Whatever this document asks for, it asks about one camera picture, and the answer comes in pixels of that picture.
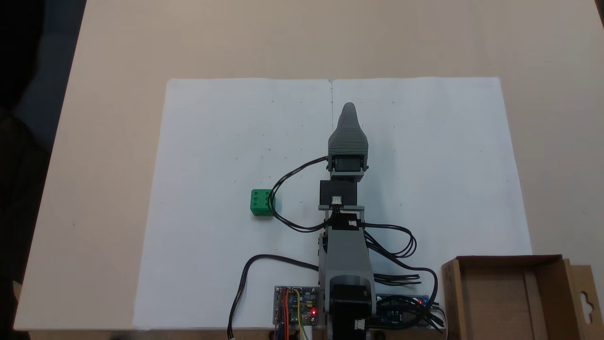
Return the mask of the grey ribbed moving gripper finger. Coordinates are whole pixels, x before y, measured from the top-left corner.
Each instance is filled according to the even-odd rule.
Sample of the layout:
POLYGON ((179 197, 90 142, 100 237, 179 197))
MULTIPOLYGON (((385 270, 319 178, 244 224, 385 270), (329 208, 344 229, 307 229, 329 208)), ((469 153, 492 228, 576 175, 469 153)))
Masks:
POLYGON ((369 143, 362 131, 354 103, 348 102, 343 106, 338 124, 328 139, 327 151, 328 171, 333 156, 364 156, 365 171, 367 170, 369 143))

